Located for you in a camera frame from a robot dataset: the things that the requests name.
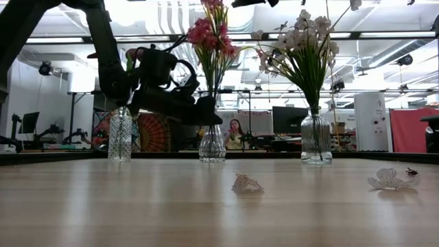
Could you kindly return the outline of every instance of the white wall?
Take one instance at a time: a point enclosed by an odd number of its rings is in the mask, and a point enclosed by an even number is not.
[[[23,118],[26,113],[39,112],[40,116],[36,124],[37,133],[41,133],[57,123],[65,130],[58,138],[62,139],[69,135],[71,95],[67,95],[68,82],[59,77],[44,77],[38,73],[38,69],[23,62],[15,60],[10,68],[8,78],[9,95],[2,106],[2,123],[5,128],[0,128],[0,135],[10,137],[12,131],[12,115],[15,113]],[[73,131],[81,128],[91,131],[93,118],[93,96],[84,96],[75,105]],[[17,139],[31,140],[31,134],[17,134]]]

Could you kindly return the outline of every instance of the glass vase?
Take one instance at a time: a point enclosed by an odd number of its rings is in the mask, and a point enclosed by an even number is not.
[[[329,122],[320,114],[320,107],[308,108],[308,116],[300,125],[302,132],[302,164],[332,164]]]
[[[204,135],[198,150],[200,161],[206,163],[226,160],[226,148],[219,125],[204,127]]]
[[[110,121],[110,141],[108,159],[110,161],[131,160],[132,118],[126,107],[112,113]]]

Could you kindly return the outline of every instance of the decorative fan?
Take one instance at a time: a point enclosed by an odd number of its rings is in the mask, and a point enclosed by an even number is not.
[[[171,150],[171,131],[165,117],[140,114],[137,123],[142,152],[169,152]]]

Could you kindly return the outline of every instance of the ceiling duct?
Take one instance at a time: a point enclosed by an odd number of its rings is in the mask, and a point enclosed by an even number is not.
[[[380,54],[372,57],[368,61],[368,66],[363,68],[357,68],[358,71],[374,69],[381,67],[389,62],[395,61],[410,52],[423,47],[424,45],[430,43],[434,39],[418,39],[418,40],[402,40],[397,44],[391,46],[391,48],[381,52]]]

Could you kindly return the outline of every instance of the desk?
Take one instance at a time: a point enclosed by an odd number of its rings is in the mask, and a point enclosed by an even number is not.
[[[417,190],[366,179],[406,167]],[[237,196],[235,173],[264,193]],[[439,246],[439,166],[362,159],[105,159],[0,167],[0,246]]]

